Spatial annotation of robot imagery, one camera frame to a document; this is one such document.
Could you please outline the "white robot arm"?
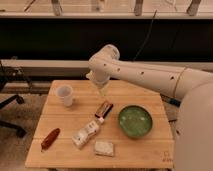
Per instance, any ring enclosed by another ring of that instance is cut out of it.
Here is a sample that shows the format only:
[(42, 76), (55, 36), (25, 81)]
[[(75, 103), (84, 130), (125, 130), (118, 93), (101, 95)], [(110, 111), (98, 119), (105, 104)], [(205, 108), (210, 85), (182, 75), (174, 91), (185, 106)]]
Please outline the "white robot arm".
[(213, 73), (125, 62), (112, 44), (90, 57), (88, 67), (87, 78), (100, 88), (116, 78), (179, 100), (174, 171), (213, 171)]

